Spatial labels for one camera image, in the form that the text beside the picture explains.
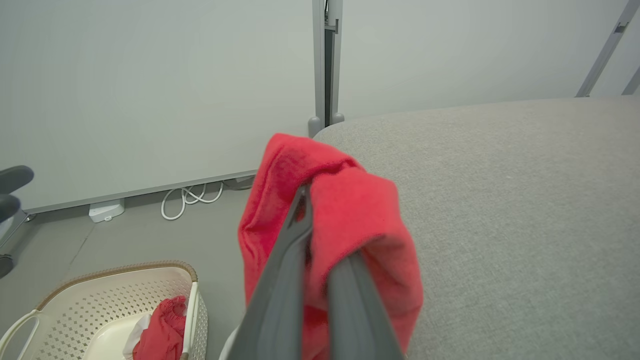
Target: laundry basket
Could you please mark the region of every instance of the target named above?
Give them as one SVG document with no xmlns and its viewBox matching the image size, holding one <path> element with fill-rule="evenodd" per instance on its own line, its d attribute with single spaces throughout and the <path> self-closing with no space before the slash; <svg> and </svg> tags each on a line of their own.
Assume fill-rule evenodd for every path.
<svg viewBox="0 0 640 360">
<path fill-rule="evenodd" d="M 204 360 L 207 308 L 196 272 L 180 261 L 123 266 L 63 284 L 7 330 L 0 340 L 0 359 L 12 336 L 35 318 L 18 359 L 120 360 L 135 323 L 162 300 L 179 295 L 188 303 L 180 360 Z"/>
</svg>

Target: floor seam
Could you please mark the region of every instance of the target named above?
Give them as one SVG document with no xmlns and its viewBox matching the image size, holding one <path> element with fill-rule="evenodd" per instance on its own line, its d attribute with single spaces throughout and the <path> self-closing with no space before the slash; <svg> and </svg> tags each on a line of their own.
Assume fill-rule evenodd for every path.
<svg viewBox="0 0 640 360">
<path fill-rule="evenodd" d="M 89 230 L 89 233 L 84 237 L 84 240 L 82 241 L 82 244 L 80 244 L 80 247 L 78 248 L 78 251 L 76 251 L 76 254 L 74 255 L 74 257 L 71 259 L 71 261 L 69 261 L 69 266 L 67 268 L 67 271 L 65 272 L 65 276 L 63 279 L 67 278 L 67 275 L 69 274 L 69 272 L 71 271 L 71 266 L 73 266 L 74 261 L 76 260 L 78 254 L 80 254 L 80 252 L 82 251 L 82 248 L 84 247 L 84 244 L 86 243 L 86 240 L 89 238 L 89 236 L 91 236 L 91 234 L 93 233 L 93 230 L 95 229 L 95 224 L 93 226 L 91 226 L 91 230 Z"/>
</svg>

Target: gray floor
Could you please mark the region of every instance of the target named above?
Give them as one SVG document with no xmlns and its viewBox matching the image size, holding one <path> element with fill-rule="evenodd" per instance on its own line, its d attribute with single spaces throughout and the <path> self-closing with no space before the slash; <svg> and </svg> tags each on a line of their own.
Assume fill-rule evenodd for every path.
<svg viewBox="0 0 640 360">
<path fill-rule="evenodd" d="M 208 186 L 206 198 L 213 198 L 217 189 Z M 61 281 L 122 265 L 177 259 L 198 273 L 209 313 L 207 358 L 217 359 L 244 313 L 237 226 L 248 196 L 249 190 L 225 190 L 212 204 L 187 205 L 174 221 L 160 215 L 164 193 L 126 199 L 125 213 L 110 222 L 94 224 L 88 206 L 39 214 L 0 249 L 13 254 L 17 263 L 0 279 L 0 335 Z M 179 192 L 174 192 L 166 212 L 179 210 Z M 13 341 L 7 358 L 18 342 Z"/>
</svg>

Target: red cloth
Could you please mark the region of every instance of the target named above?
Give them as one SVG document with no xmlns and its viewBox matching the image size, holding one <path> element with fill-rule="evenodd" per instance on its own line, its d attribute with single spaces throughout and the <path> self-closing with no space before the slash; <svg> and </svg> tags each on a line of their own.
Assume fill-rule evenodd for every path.
<svg viewBox="0 0 640 360">
<path fill-rule="evenodd" d="M 133 348 L 134 360 L 179 360 L 182 355 L 182 341 L 186 316 L 184 296 L 164 299 L 154 310 L 149 328 L 140 336 L 140 342 Z"/>
<path fill-rule="evenodd" d="M 305 269 L 303 360 L 329 358 L 326 279 L 334 264 L 358 249 L 406 352 L 422 307 L 422 282 L 396 186 L 309 138 L 277 134 L 267 145 L 238 229 L 246 303 L 296 190 L 309 180 L 314 230 L 312 260 Z"/>
</svg>

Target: basket handle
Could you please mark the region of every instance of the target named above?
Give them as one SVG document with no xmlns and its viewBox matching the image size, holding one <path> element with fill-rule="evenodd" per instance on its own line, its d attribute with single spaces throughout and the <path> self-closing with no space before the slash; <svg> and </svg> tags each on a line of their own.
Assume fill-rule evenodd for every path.
<svg viewBox="0 0 640 360">
<path fill-rule="evenodd" d="M 6 350 L 6 346 L 9 344 L 9 341 L 11 341 L 11 338 L 13 337 L 13 335 L 15 335 L 15 333 L 18 332 L 18 330 L 25 323 L 27 323 L 27 321 L 29 321 L 32 318 L 36 318 L 37 319 L 36 325 L 33 328 L 33 331 L 31 331 L 31 335 L 29 335 L 27 342 L 24 344 L 22 351 L 20 352 L 20 356 L 18 356 L 18 359 L 22 358 L 24 349 L 27 348 L 27 346 L 31 342 L 31 339 L 33 338 L 33 335 L 35 334 L 36 329 L 38 328 L 38 324 L 40 323 L 40 318 L 38 317 L 38 315 L 40 315 L 40 312 L 38 310 L 31 310 L 30 313 L 19 318 L 18 321 L 13 323 L 13 325 L 11 325 L 9 330 L 6 331 L 6 333 L 3 335 L 2 339 L 0 340 L 0 360 L 2 360 L 4 356 L 4 351 Z"/>
</svg>

